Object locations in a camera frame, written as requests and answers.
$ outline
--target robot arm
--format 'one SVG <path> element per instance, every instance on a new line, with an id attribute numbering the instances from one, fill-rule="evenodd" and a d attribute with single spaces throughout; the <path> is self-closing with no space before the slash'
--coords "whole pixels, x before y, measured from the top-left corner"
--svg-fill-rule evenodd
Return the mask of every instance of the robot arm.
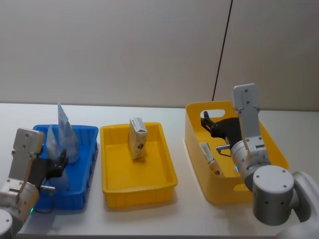
<path id="1" fill-rule="evenodd" d="M 227 131 L 221 137 L 215 133 L 213 123 L 209 131 L 212 137 L 221 137 L 227 145 L 216 148 L 220 152 L 230 148 L 231 157 L 243 178 L 247 188 L 253 193 L 253 212 L 255 217 L 268 225 L 284 223 L 294 209 L 300 224 L 280 232 L 280 239 L 316 239 L 319 238 L 319 187 L 307 174 L 271 165 L 268 160 L 267 149 L 259 129 L 259 103 L 254 84 L 236 86 L 233 90 L 232 105 L 238 116 L 238 124 L 233 127 L 240 130 L 241 138 L 235 144 L 227 141 L 229 134 L 238 133 L 237 130 Z M 209 122 L 209 116 L 201 120 L 204 126 Z"/>
<path id="2" fill-rule="evenodd" d="M 43 180 L 60 177 L 68 163 L 65 150 L 58 162 L 39 158 L 43 138 L 43 133 L 35 130 L 19 128 L 16 132 L 9 177 L 0 191 L 0 238 L 10 238 L 20 231 L 39 191 L 55 190 L 42 185 Z"/>

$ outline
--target wall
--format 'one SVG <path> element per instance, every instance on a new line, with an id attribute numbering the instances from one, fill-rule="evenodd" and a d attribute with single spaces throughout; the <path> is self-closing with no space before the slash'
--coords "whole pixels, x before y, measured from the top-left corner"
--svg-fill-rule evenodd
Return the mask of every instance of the wall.
<path id="1" fill-rule="evenodd" d="M 319 110 L 319 2 L 234 0 L 215 100 L 255 82 L 263 109 Z"/>
<path id="2" fill-rule="evenodd" d="M 212 99 L 230 0 L 2 0 L 0 102 Z"/>

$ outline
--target yellow plastic tray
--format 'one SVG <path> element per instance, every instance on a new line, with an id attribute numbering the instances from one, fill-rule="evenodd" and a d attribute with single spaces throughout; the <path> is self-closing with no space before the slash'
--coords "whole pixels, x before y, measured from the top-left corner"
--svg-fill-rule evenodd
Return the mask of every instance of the yellow plastic tray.
<path id="1" fill-rule="evenodd" d="M 160 123 L 145 123 L 148 137 L 144 157 L 132 160 L 129 124 L 100 129 L 102 191 L 108 207 L 171 201 L 177 177 Z"/>
<path id="2" fill-rule="evenodd" d="M 212 138 L 210 133 L 200 125 L 200 113 L 205 110 L 225 110 L 224 116 L 211 118 L 214 122 L 237 117 L 230 101 L 194 103 L 186 106 L 185 143 L 202 191 L 206 199 L 214 204 L 249 202 L 252 200 L 252 193 L 243 184 L 232 159 L 222 156 L 214 150 L 216 146 L 224 145 L 226 142 L 221 138 Z M 288 162 L 262 123 L 260 123 L 260 130 L 267 147 L 270 162 L 288 169 Z M 201 142 L 208 142 L 224 177 L 215 175 L 209 169 L 207 160 L 199 145 Z M 223 150 L 223 153 L 230 155 L 230 150 Z"/>

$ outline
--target white table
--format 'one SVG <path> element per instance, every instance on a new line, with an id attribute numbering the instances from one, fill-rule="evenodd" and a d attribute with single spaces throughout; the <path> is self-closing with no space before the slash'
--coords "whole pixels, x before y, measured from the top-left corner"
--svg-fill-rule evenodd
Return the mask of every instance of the white table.
<path id="1" fill-rule="evenodd" d="M 171 204 L 111 211 L 106 207 L 101 188 L 101 160 L 97 158 L 86 208 L 80 212 L 54 211 L 50 215 L 33 213 L 20 234 L 59 236 L 108 235 L 211 235 L 273 236 L 298 223 L 292 213 L 277 227 L 254 218 L 250 204 L 214 206 L 201 192 L 184 144 L 184 109 L 64 106 L 72 124 L 103 125 L 128 123 L 131 117 L 163 126 L 170 155 L 178 177 L 175 199 Z M 0 182 L 8 176 L 11 150 L 18 127 L 57 123 L 57 106 L 0 104 Z M 305 171 L 319 182 L 317 147 L 319 113 L 260 113 L 260 119 L 288 159 L 292 171 Z"/>

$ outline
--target blue plastic tray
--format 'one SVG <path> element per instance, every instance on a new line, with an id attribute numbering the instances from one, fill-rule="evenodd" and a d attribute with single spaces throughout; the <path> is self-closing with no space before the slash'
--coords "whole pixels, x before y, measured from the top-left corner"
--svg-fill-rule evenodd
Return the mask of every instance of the blue plastic tray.
<path id="1" fill-rule="evenodd" d="M 33 127 L 34 130 L 44 133 L 44 145 L 49 127 L 49 124 L 36 125 Z M 73 125 L 72 128 L 79 141 L 79 159 L 75 163 L 66 166 L 66 173 L 69 178 L 69 189 L 68 191 L 55 191 L 55 209 L 81 210 L 84 208 L 93 175 L 94 163 L 98 154 L 96 143 L 99 132 L 98 128 L 83 125 Z M 52 129 L 57 142 L 59 142 L 58 125 L 52 125 Z M 46 147 L 43 147 L 43 153 L 40 157 L 46 158 Z M 52 201 L 48 192 L 40 192 L 40 197 L 35 208 L 52 208 Z"/>

